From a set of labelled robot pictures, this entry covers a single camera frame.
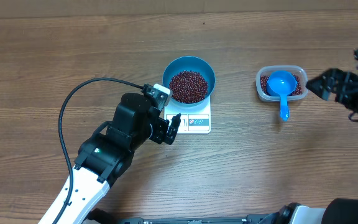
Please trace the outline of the blue plastic measuring scoop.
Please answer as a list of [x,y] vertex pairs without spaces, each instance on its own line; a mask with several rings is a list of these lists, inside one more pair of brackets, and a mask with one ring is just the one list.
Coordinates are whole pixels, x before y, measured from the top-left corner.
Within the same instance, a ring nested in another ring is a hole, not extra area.
[[295,77],[284,70],[273,72],[267,80],[269,95],[280,98],[280,117],[284,121],[287,121],[290,117],[288,95],[295,91],[297,84]]

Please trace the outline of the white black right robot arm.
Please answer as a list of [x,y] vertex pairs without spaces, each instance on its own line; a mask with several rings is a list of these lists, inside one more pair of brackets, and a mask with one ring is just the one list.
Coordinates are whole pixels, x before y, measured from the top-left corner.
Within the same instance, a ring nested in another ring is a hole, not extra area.
[[[354,50],[354,58],[358,61],[358,49]],[[305,87],[326,101],[334,94],[335,102],[351,111],[348,119],[358,123],[358,73],[329,68],[318,77],[308,80]],[[358,200],[336,198],[326,208],[291,203],[264,216],[258,223],[358,223]]]

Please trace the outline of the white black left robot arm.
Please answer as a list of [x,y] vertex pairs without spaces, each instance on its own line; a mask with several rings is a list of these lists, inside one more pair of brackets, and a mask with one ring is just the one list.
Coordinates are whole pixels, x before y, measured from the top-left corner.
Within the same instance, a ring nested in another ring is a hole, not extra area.
[[122,96],[112,120],[101,124],[79,148],[71,174],[41,223],[82,223],[115,181],[129,168],[147,139],[172,144],[180,115],[160,117],[170,95],[159,90]]

